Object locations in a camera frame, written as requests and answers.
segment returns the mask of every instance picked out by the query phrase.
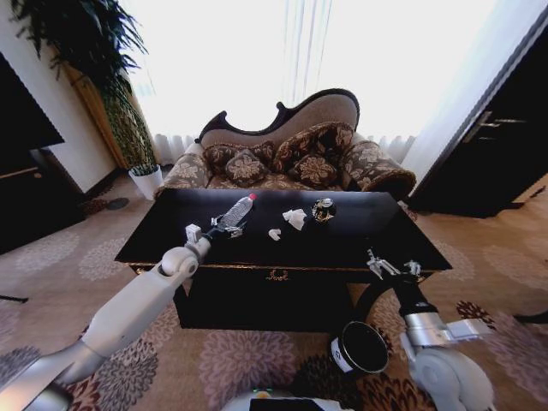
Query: wall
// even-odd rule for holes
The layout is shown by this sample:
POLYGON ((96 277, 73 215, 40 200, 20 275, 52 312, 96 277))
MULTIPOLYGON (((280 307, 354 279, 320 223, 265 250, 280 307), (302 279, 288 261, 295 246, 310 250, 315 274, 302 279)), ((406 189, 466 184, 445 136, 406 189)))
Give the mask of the wall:
POLYGON ((21 25, 10 22, 11 15, 9 2, 0 1, 0 51, 65 140, 51 151, 86 192, 115 169, 114 160, 64 73, 56 80, 51 53, 43 50, 39 60, 32 43, 15 36, 21 25))
POLYGON ((438 111, 419 133, 402 166, 421 182, 548 0, 499 0, 468 57, 445 93, 438 111))

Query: green leaves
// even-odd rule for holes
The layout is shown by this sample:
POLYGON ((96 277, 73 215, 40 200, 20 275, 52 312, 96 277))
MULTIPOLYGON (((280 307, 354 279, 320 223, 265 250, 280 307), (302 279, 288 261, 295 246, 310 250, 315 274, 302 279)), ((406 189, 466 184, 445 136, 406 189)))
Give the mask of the green leaves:
POLYGON ((44 40, 57 51, 53 68, 66 62, 102 92, 116 93, 122 72, 138 67, 124 50, 146 52, 134 18, 116 0, 11 0, 11 7, 39 57, 44 40))
POLYGON ((40 58, 42 41, 52 45, 50 67, 62 63, 78 69, 101 92, 110 126, 132 172, 146 176, 156 161, 145 122, 128 101, 131 86, 123 77, 138 68, 125 50, 146 52, 135 20, 117 0, 11 0, 14 19, 23 23, 40 58))

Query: patterned carpet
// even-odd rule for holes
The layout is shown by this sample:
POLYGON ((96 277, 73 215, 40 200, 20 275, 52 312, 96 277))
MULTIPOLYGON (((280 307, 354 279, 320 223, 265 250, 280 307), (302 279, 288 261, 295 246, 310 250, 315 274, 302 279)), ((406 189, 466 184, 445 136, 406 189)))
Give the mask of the patterned carpet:
MULTIPOLYGON (((152 202, 126 176, 98 200, 116 197, 130 202, 117 211, 98 207, 86 221, 0 256, 0 294, 30 297, 0 301, 0 384, 40 353, 73 342, 134 277, 113 258, 152 202)), ((481 318, 495 331, 460 350, 489 375, 497 409, 547 409, 548 325, 521 325, 512 315, 548 309, 548 194, 487 220, 409 214, 455 267, 421 285, 429 300, 447 321, 481 318)), ((355 298, 362 287, 350 289, 355 298)), ((218 410, 240 391, 278 386, 356 410, 432 410, 409 380, 397 309, 388 293, 368 319, 389 345, 388 368, 353 382, 328 361, 327 335, 182 330, 171 305, 138 341, 70 387, 72 409, 218 410)))

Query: patterned cushion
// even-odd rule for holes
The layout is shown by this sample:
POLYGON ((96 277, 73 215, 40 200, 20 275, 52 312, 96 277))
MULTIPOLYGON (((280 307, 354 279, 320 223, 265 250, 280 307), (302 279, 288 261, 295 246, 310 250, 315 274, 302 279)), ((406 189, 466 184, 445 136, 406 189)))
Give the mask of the patterned cushion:
POLYGON ((274 143, 270 140, 255 146, 238 146, 234 144, 214 144, 204 150, 204 157, 216 175, 224 174, 225 166, 242 150, 250 150, 263 164, 270 167, 274 156, 274 143))
POLYGON ((164 183, 156 190, 157 198, 165 188, 206 188, 211 178, 209 167, 199 154, 184 154, 179 158, 164 183))
POLYGON ((413 189, 414 173, 403 169, 378 144, 361 141, 350 147, 342 156, 342 186, 357 183, 361 191, 380 191, 392 194, 396 200, 413 189))
POLYGON ((272 169, 283 173, 311 152, 318 152, 337 166, 345 148, 352 140, 354 130, 345 122, 321 122, 290 139, 277 149, 272 169))
MULTIPOLYGON (((207 188, 239 188, 226 176, 214 176, 207 188)), ((256 182, 248 187, 249 189, 261 189, 261 190, 301 190, 301 191, 313 191, 313 188, 305 186, 301 182, 294 182, 285 174, 270 173, 264 180, 256 182)), ((329 191, 342 191, 341 186, 330 186, 327 188, 329 191)))
POLYGON ((275 173, 285 173, 301 158, 311 152, 316 143, 316 133, 312 128, 301 131, 285 140, 277 149, 272 170, 275 173))
POLYGON ((288 171, 288 175, 312 188, 329 187, 337 178, 337 169, 318 154, 308 154, 288 171))
POLYGON ((313 128, 317 133, 316 152, 337 167, 354 136, 352 126, 346 122, 322 122, 313 128))
POLYGON ((248 150, 242 150, 226 164, 226 175, 240 187, 249 187, 265 178, 269 170, 248 150))

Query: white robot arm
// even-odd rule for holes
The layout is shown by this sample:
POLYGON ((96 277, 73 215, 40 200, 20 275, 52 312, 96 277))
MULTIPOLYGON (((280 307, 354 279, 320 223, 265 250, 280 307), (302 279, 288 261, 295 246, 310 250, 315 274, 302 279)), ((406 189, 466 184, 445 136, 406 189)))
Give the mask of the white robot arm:
POLYGON ((72 399, 60 385, 80 381, 118 349, 137 339, 167 307, 179 286, 202 263, 214 238, 241 235, 238 225, 253 205, 254 194, 239 200, 224 215, 213 218, 212 229, 187 226, 185 247, 164 254, 160 263, 126 285, 93 316, 86 333, 71 346, 37 359, 0 387, 2 411, 64 410, 72 399))
POLYGON ((487 375, 466 355, 449 347, 491 330, 478 319, 446 324, 420 292, 418 263, 410 261, 406 264, 408 272, 400 272, 388 261, 376 258, 371 250, 369 256, 369 267, 381 280, 390 282, 400 301, 400 315, 407 326, 400 338, 414 382, 430 394, 439 411, 494 411, 494 393, 487 375))

